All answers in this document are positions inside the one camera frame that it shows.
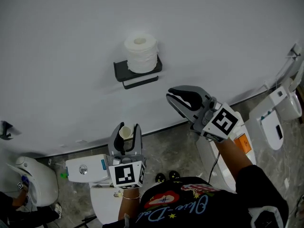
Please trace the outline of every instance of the green object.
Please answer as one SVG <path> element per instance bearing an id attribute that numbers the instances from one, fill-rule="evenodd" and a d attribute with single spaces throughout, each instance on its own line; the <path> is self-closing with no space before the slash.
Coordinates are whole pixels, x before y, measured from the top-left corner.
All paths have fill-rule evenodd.
<path id="1" fill-rule="evenodd" d="M 67 178 L 67 174 L 66 174 L 66 173 L 61 173 L 60 176 L 61 176 L 62 178 Z"/>

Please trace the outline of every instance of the black shoe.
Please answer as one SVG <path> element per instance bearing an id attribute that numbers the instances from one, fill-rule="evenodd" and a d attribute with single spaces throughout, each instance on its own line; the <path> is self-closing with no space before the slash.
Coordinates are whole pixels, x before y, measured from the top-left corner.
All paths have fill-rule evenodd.
<path id="1" fill-rule="evenodd" d="M 172 180 L 175 180 L 177 178 L 180 178 L 181 175 L 177 172 L 177 171 L 171 171 L 169 173 L 169 179 L 172 181 Z"/>
<path id="2" fill-rule="evenodd" d="M 165 182 L 166 181 L 166 177 L 164 174 L 162 173 L 158 173 L 155 177 L 155 182 Z"/>

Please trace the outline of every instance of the blue label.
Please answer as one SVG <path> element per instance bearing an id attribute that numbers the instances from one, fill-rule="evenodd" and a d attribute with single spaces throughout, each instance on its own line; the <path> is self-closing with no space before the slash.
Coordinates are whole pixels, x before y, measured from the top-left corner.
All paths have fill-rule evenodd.
<path id="1" fill-rule="evenodd" d="M 101 160 L 101 163 L 102 163 L 102 165 L 103 165 L 103 169 L 106 170 L 105 160 Z"/>

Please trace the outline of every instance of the black shelf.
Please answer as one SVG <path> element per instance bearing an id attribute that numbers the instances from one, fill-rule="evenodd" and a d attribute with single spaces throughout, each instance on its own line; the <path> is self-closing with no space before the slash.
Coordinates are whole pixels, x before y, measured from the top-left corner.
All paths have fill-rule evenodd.
<path id="1" fill-rule="evenodd" d="M 155 74 L 155 73 L 161 72 L 162 71 L 162 62 L 161 62 L 160 58 L 157 56 L 157 64 L 156 64 L 155 69 L 153 69 L 149 73 L 137 74 L 128 69 L 127 60 L 126 60 L 123 62 L 114 63 L 114 71 L 115 71 L 115 77 L 116 77 L 117 81 L 122 82 L 125 89 L 131 89 L 131 88 L 134 88 L 137 86 L 142 86 L 142 85 L 157 81 L 159 78 L 158 76 L 156 76 L 154 78 L 149 78 L 149 79 L 146 79 L 146 80 L 143 80 L 141 82 L 134 83 L 131 85 L 124 85 L 124 81 L 142 77 L 142 76 L 149 75 L 149 74 Z"/>

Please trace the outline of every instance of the toilet paper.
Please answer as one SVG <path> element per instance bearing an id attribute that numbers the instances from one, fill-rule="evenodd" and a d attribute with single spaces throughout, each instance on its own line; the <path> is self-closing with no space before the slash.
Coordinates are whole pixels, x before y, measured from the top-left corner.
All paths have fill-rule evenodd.
<path id="1" fill-rule="evenodd" d="M 143 74 L 152 71 L 157 64 L 157 40 L 149 34 L 130 36 L 124 47 L 127 52 L 127 64 L 132 72 Z"/>

